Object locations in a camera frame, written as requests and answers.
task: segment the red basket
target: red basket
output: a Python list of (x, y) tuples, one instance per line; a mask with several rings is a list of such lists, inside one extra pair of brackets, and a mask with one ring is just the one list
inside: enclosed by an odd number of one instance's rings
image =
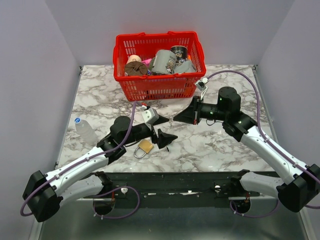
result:
[[(197, 72), (125, 76), (125, 64), (130, 55), (139, 55), (142, 60), (151, 59), (158, 50), (170, 50), (175, 45), (187, 47)], [(114, 79), (120, 83), (129, 101), (190, 98), (196, 90), (195, 82), (206, 74), (204, 51), (193, 31), (118, 35), (113, 50), (113, 64)]]

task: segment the gray wall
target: gray wall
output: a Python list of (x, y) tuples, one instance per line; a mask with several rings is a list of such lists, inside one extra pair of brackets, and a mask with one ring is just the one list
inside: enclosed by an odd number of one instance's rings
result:
[(116, 35), (194, 30), (207, 64), (257, 64), (294, 0), (46, 0), (75, 58), (110, 64)]
[[(320, 166), (320, 2), (296, 0), (257, 70), (279, 143)], [(320, 197), (313, 201), (320, 205)], [(309, 210), (320, 239), (320, 211)]]
[(0, 239), (24, 240), (22, 193), (54, 167), (79, 67), (43, 0), (1, 0), (0, 33)]

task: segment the water bottle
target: water bottle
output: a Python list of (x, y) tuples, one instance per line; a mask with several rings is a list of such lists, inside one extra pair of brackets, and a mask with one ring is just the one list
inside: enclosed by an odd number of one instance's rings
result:
[(74, 123), (76, 132), (87, 144), (92, 146), (97, 144), (98, 136), (86, 120), (82, 120), (80, 117), (77, 117), (74, 120)]

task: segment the marble table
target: marble table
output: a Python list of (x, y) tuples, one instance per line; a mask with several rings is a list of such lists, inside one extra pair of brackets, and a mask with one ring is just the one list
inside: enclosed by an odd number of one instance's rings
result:
[[(248, 65), (207, 65), (206, 76), (220, 70), (236, 70), (255, 81), (252, 68)], [(120, 85), (113, 77), (112, 65), (84, 66), (76, 93), (74, 106), (64, 138), (58, 168), (79, 158), (92, 146), (86, 144), (77, 134), (74, 119), (80, 117), (89, 122), (99, 138), (110, 131), (114, 120), (121, 115), (130, 116), (132, 102), (127, 101)], [(234, 87), (241, 95), (242, 111), (257, 119), (256, 96), (251, 85), (240, 75), (225, 73), (215, 76), (207, 84), (205, 103), (217, 103), (218, 90), (224, 86)], [(173, 117), (185, 109), (191, 98), (147, 101), (157, 112), (170, 121), (158, 126), (165, 133), (178, 136), (169, 145), (169, 152), (157, 146), (145, 157), (134, 157), (136, 145), (128, 147), (119, 160), (101, 168), (106, 172), (213, 172), (213, 171), (271, 171), (272, 168), (248, 147), (228, 136), (222, 124), (208, 126), (205, 120), (199, 125), (173, 122)], [(134, 124), (143, 123), (139, 111)], [(261, 125), (271, 136), (264, 108), (261, 110)]]

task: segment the padlock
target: padlock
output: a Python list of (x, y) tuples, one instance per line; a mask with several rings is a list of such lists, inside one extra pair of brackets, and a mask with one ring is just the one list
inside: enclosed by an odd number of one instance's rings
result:
[[(153, 145), (151, 142), (149, 142), (148, 140), (143, 139), (143, 140), (139, 143), (138, 147), (134, 150), (134, 156), (135, 156), (137, 159), (142, 159), (142, 158), (143, 158), (146, 154), (148, 154), (148, 153), (151, 151), (151, 149), (153, 149), (153, 148), (154, 148), (154, 145)], [(136, 152), (138, 151), (138, 149), (142, 149), (142, 151), (144, 151), (144, 154), (141, 155), (141, 156), (137, 156)]]

